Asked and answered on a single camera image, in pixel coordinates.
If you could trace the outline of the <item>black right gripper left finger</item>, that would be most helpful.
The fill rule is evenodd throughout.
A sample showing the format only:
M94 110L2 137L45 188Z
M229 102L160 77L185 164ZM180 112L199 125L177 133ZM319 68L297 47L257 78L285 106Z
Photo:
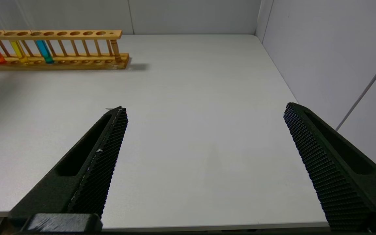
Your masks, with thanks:
M7 221L15 233L99 233L127 124L124 107L106 112L10 210Z

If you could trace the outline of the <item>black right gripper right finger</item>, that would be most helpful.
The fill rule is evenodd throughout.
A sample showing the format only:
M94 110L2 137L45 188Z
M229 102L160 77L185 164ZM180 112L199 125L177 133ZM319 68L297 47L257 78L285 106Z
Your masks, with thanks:
M288 103L283 119L330 231L376 234L376 164L300 104Z

